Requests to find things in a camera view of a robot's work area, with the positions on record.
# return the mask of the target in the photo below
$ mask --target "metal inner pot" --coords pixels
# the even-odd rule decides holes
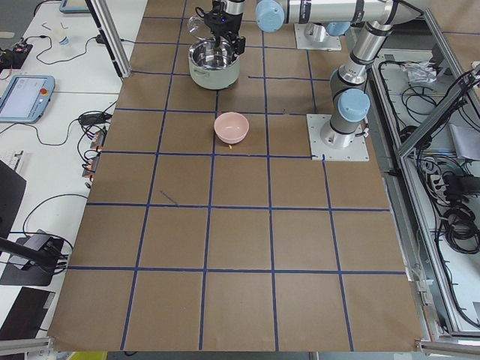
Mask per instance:
[[[217,49],[214,40],[199,41],[190,47],[189,56],[204,70],[223,70],[234,63],[233,49],[226,40],[222,40]]]

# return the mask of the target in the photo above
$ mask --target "tablet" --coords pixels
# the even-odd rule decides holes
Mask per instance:
[[[85,0],[61,0],[60,11],[64,14],[90,12]]]
[[[15,75],[0,100],[0,122],[36,122],[52,97],[55,79],[44,75]]]

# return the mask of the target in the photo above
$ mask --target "blue plastic piece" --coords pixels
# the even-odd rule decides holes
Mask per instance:
[[[350,88],[338,101],[338,111],[348,122],[360,122],[370,109],[370,98],[362,90]]]
[[[276,32],[285,22],[285,12],[275,0],[262,0],[256,6],[256,23],[264,32]]]
[[[330,36],[341,36],[350,29],[350,21],[330,22],[327,25],[327,32]]]

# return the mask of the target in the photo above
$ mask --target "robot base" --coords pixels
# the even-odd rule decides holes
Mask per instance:
[[[297,40],[297,49],[306,50],[326,50],[326,51],[340,51],[342,45],[338,36],[330,36],[325,34],[325,40],[321,43],[312,41],[311,38],[305,35],[305,29],[308,24],[295,24],[295,39]]]
[[[348,148],[342,150],[332,148],[323,142],[320,131],[323,125],[330,121],[330,117],[325,114],[307,114],[312,160],[321,161],[325,157],[325,161],[369,161],[363,136],[356,137]],[[358,126],[358,132],[362,132],[361,126]]]

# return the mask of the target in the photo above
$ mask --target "yellow object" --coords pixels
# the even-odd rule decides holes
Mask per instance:
[[[74,352],[68,360],[106,360],[107,352]]]

